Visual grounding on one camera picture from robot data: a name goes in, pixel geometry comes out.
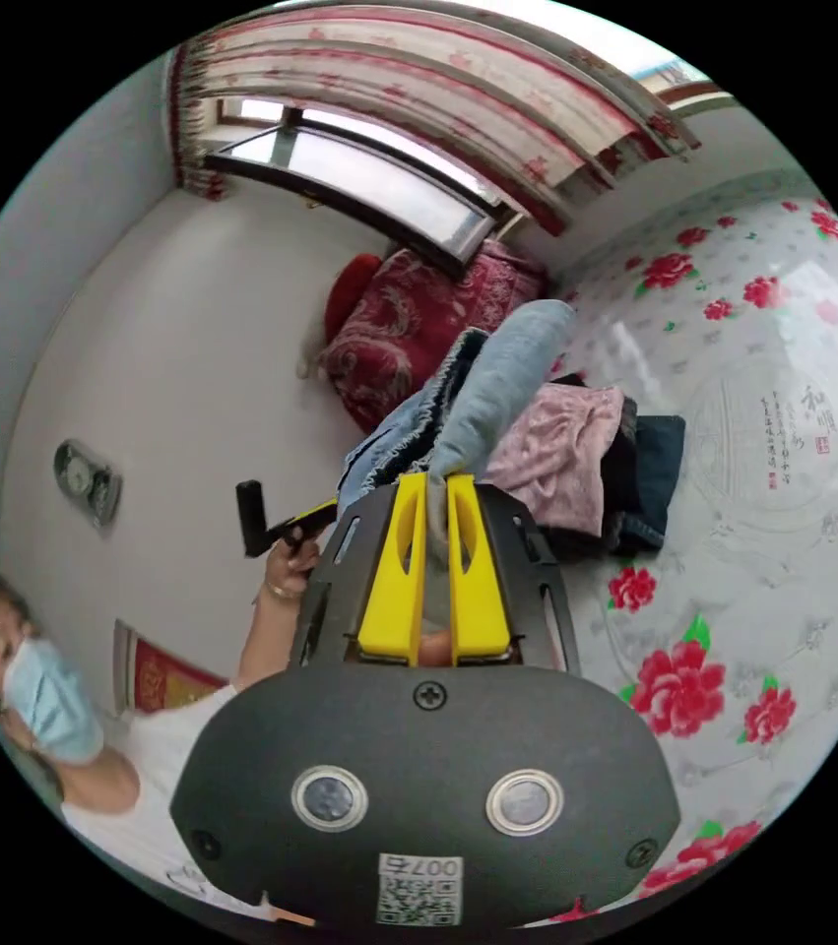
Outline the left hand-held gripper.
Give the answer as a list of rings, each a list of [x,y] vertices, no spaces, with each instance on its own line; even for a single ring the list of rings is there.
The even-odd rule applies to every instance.
[[[273,525],[264,534],[264,551],[269,551],[279,541],[296,549],[306,540],[315,538],[337,521],[337,508],[337,500],[331,499]]]

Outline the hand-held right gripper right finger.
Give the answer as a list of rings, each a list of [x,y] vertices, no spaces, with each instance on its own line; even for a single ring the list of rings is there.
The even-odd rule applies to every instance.
[[[454,659],[504,659],[511,637],[474,478],[447,479],[447,538]]]

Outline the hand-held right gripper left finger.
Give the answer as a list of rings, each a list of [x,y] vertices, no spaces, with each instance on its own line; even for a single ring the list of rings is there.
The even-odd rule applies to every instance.
[[[427,475],[398,480],[357,643],[363,656],[416,656],[426,558]]]

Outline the person's left hand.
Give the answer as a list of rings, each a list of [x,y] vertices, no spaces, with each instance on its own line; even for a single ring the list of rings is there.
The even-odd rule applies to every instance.
[[[296,549],[279,541],[268,553],[264,589],[279,600],[299,600],[312,571],[319,563],[320,555],[319,535],[306,540]]]

